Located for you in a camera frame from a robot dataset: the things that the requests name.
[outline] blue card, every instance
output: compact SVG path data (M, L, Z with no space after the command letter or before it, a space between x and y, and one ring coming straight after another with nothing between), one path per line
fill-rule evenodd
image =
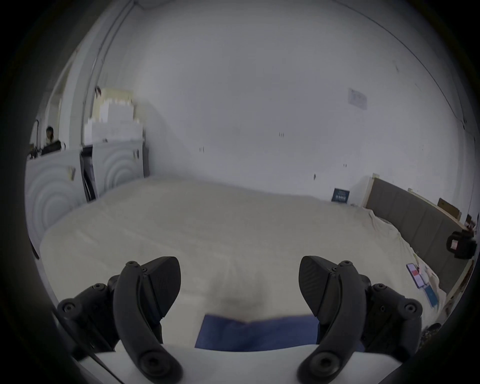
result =
M428 301L430 302L432 308L438 304L437 296L435 295L435 292L430 284L425 287L425 293L427 294Z

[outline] smartphone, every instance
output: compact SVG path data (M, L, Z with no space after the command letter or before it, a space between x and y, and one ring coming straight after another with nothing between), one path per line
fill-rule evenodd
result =
M415 264L413 263L407 264L407 269L410 272L410 275L412 276L413 281L415 281L417 288L422 288L425 285L425 283L423 282L423 279L421 278Z

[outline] blue cloth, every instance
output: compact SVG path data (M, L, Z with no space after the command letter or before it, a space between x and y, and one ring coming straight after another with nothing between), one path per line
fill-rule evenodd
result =
M242 323L206 315L196 348L231 352L267 351L316 344L318 320L312 315Z

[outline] person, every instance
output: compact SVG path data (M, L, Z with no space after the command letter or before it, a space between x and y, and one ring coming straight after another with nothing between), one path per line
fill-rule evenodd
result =
M48 126L47 127L47 137L45 138L44 146L46 147L47 145L52 144L54 141L55 140L53 139L53 128Z

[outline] bed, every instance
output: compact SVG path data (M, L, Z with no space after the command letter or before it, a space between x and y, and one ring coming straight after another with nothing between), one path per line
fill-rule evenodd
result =
M446 297L441 279L429 269L440 301L431 308L406 268L422 259L374 211L312 197L147 178L70 212L47 230L40 255L58 300L107 282L129 260L142 264L176 256L182 284L162 328L166 343L182 346L194 346L207 313L245 322L310 314L298 268L301 258L312 254L334 263L351 260L373 284L383 282L420 301L422 325L434 323Z

